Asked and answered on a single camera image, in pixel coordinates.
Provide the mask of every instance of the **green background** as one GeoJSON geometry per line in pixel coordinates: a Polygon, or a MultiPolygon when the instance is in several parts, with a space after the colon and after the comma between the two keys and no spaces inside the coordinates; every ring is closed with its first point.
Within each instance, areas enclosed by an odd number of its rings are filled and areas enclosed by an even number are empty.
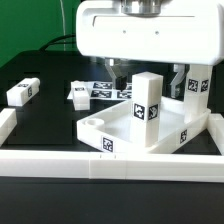
{"type": "Polygon", "coordinates": [[[74,33],[79,3],[79,0],[0,0],[0,67],[21,51],[38,50],[55,37],[74,33]]]}

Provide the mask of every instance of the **black table surface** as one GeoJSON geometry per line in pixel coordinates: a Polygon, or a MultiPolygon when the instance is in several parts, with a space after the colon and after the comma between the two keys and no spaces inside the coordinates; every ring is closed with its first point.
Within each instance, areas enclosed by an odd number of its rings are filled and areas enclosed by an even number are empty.
{"type": "MultiPolygon", "coordinates": [[[[129,79],[146,70],[165,83],[172,76],[162,63],[123,69],[129,79]]],[[[224,111],[217,85],[223,70],[220,64],[213,71],[213,112],[224,111]]],[[[97,151],[77,140],[76,121],[118,102],[92,100],[89,111],[74,111],[67,95],[74,80],[111,81],[105,67],[74,52],[22,52],[0,68],[0,110],[8,107],[6,91],[32,77],[40,79],[40,92],[16,108],[18,125],[2,147],[97,151]]],[[[220,154],[207,131],[175,153],[220,154]]],[[[223,206],[221,183],[0,177],[0,223],[224,223],[223,206]]]]}

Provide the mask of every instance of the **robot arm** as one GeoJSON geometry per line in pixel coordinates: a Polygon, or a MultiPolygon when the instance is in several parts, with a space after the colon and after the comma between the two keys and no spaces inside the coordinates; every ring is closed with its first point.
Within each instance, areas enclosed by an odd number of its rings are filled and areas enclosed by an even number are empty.
{"type": "MultiPolygon", "coordinates": [[[[147,2],[152,3],[149,12],[159,12],[159,0],[147,2]]],[[[140,0],[83,2],[76,26],[80,52],[179,64],[215,65],[223,59],[223,1],[164,0],[160,14],[145,14],[144,4],[140,0]]]]}

